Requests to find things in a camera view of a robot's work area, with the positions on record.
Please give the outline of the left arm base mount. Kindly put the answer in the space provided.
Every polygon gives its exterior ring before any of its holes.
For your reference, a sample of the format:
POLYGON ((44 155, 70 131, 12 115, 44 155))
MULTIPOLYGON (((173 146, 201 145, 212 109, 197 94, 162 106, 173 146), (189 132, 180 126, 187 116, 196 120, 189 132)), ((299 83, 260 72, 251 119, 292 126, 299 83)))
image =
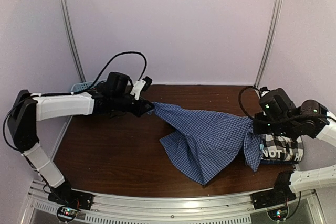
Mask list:
POLYGON ((48 183, 46 186, 50 190, 48 200, 60 205, 56 217, 61 223, 72 222, 82 210, 91 209, 93 194, 74 190, 69 181, 65 180, 58 187, 48 183))

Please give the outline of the blue small-check shirt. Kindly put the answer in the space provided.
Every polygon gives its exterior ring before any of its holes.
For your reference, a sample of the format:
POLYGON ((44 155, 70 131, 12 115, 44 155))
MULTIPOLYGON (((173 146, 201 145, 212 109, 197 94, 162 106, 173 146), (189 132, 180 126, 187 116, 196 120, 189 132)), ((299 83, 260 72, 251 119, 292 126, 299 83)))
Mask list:
POLYGON ((175 129, 160 139, 169 160, 198 184, 208 184, 239 152, 252 171, 257 171, 263 136, 254 133, 252 119, 159 102, 153 113, 175 129))

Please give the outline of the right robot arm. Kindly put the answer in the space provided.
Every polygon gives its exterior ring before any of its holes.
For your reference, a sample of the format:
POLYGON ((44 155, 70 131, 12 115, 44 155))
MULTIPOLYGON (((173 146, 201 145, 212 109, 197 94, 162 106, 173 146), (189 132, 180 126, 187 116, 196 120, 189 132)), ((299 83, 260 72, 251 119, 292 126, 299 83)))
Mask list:
MULTIPOLYGON (((316 100, 295 106, 282 88, 261 89, 259 105, 262 112, 254 116, 254 133, 287 137, 297 141, 302 136, 335 146, 335 115, 316 100)), ((307 171, 282 172, 269 192, 272 203, 279 204, 291 193, 334 187, 335 165, 307 171)))

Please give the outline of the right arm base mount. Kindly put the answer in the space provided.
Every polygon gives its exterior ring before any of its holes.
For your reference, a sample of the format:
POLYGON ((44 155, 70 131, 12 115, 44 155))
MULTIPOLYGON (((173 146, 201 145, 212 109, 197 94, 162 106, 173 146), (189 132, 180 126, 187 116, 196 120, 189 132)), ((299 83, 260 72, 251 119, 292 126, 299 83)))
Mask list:
POLYGON ((293 171, 279 173, 274 187, 269 190, 252 193, 251 199, 254 209, 267 209, 268 217, 272 221, 281 222, 288 220, 290 215, 288 203, 297 198, 289 188, 290 177, 293 171))

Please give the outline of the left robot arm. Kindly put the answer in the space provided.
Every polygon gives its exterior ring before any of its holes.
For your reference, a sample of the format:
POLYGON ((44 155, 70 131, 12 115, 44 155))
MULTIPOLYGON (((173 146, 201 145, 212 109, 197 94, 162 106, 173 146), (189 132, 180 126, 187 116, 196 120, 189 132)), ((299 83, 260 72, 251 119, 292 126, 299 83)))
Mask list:
POLYGON ((141 97, 152 84, 150 77, 132 82, 119 72, 109 73, 106 80, 93 81, 82 90, 68 93, 41 94, 21 90, 5 123, 8 125, 15 150, 19 151, 36 172, 56 189, 54 194, 64 205, 71 205, 75 192, 66 186, 66 179, 43 150, 37 136, 37 122, 75 115, 126 112, 140 117, 154 105, 141 97))

